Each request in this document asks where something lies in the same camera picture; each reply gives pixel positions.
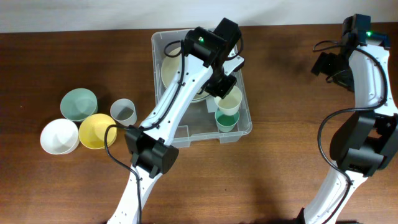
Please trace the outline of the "cream plastic cup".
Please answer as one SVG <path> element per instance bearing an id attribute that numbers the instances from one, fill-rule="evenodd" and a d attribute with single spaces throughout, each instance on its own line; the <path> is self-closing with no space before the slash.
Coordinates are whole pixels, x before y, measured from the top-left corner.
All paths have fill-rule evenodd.
<path id="1" fill-rule="evenodd" d="M 232 116 L 239 111 L 239 107 L 243 100 L 242 91 L 234 86 L 228 95 L 224 98 L 215 97 L 215 103 L 218 109 L 227 116 Z"/>

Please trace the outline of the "green plastic cup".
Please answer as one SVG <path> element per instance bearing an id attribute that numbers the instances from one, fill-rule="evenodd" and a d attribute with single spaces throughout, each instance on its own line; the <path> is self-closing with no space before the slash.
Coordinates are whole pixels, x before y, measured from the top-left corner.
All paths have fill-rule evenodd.
<path id="1" fill-rule="evenodd" d="M 224 133 L 230 132 L 239 121 L 239 118 L 239 112 L 234 115 L 226 115 L 220 109 L 217 109 L 215 112 L 216 125 L 218 129 Z"/>

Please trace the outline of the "cream white plate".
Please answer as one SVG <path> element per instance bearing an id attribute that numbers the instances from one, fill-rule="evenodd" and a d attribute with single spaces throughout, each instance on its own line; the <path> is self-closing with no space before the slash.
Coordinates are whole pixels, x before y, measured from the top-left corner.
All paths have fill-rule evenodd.
<path id="1" fill-rule="evenodd" d="M 180 68 L 180 62 L 181 62 L 181 55 L 175 58 L 166 57 L 164 59 L 160 74 L 165 90 L 169 87 L 172 80 L 174 79 L 177 70 Z M 197 91 L 197 94 L 193 97 L 192 103 L 198 103 L 200 101 L 207 99 L 210 96 L 209 93 L 206 93 L 204 91 L 202 93 L 200 92 L 201 90 Z"/>

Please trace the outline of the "grey plastic cup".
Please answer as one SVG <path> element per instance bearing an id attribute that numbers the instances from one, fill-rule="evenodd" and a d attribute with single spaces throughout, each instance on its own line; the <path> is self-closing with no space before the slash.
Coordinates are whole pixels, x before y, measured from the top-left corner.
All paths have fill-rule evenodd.
<path id="1" fill-rule="evenodd" d="M 110 115 L 123 126 L 132 126 L 137 121 L 135 105 L 126 98 L 118 99 L 111 105 Z"/>

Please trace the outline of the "yellow bowl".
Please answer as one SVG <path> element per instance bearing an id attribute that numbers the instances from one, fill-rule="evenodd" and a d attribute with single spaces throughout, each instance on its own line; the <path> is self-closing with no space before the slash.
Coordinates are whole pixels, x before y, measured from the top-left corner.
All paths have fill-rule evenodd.
<path id="1" fill-rule="evenodd" d="M 87 117 L 80 125 L 79 140 L 88 149 L 104 149 L 104 135 L 108 126 L 116 124 L 106 114 L 98 113 Z"/>

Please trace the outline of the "green bowl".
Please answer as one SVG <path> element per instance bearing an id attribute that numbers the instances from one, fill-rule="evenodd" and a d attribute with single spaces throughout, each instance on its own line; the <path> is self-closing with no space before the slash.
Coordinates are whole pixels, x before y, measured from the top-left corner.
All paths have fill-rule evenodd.
<path id="1" fill-rule="evenodd" d="M 74 122 L 82 122 L 87 117 L 97 113 L 98 100 L 89 89 L 77 88 L 69 91 L 61 100 L 61 114 Z"/>

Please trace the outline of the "white bowl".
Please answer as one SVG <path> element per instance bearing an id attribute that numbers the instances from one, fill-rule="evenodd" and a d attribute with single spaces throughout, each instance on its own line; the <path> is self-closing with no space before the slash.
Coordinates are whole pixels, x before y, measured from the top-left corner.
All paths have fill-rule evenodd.
<path id="1" fill-rule="evenodd" d="M 74 151 L 80 143 L 77 125 L 69 119 L 55 119 L 47 124 L 40 135 L 42 149 L 53 155 Z"/>

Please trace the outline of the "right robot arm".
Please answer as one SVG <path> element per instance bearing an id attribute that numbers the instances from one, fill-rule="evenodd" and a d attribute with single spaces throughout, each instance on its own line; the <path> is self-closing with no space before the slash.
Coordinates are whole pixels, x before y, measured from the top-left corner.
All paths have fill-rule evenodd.
<path id="1" fill-rule="evenodd" d="M 326 82 L 354 92 L 355 106 L 335 111 L 322 121 L 318 145 L 327 121 L 351 113 L 333 135 L 330 154 L 320 151 L 330 170 L 295 223 L 336 223 L 355 190 L 377 170 L 385 169 L 397 152 L 397 106 L 388 76 L 389 36 L 371 31 L 370 16 L 354 14 L 343 21 L 341 40 L 329 43 L 340 52 L 314 47 L 320 56 L 311 72 L 323 73 Z"/>

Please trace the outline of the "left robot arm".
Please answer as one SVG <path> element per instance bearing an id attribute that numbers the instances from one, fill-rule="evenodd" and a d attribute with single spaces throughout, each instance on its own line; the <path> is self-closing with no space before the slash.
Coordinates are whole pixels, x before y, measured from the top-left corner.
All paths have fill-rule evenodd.
<path id="1" fill-rule="evenodd" d="M 115 162 L 129 171 L 129 180 L 108 223 L 141 223 L 142 210 L 157 180 L 175 163 L 179 150 L 172 145 L 178 125 L 198 92 L 225 98 L 237 82 L 233 72 L 244 60 L 231 55 L 242 43 L 237 23 L 223 18 L 215 30 L 196 27 L 179 40 L 174 56 L 180 65 L 174 79 L 151 114 L 139 125 L 125 126 L 131 165 Z"/>

